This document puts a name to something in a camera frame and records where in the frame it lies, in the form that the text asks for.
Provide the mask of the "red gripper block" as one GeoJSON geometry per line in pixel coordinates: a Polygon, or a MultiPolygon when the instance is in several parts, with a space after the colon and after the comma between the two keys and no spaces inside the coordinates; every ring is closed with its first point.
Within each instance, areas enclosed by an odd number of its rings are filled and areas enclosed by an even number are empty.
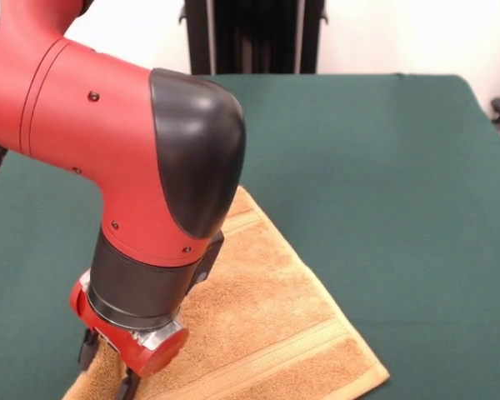
{"type": "Polygon", "coordinates": [[[72,310],[87,325],[77,357],[78,365],[82,371],[87,371],[98,352],[98,339],[105,339],[127,367],[115,400],[133,400],[141,378],[150,377],[164,369],[184,346],[189,331],[177,320],[151,332],[116,327],[93,311],[87,296],[89,283],[90,272],[86,271],[70,295],[72,310]]]}

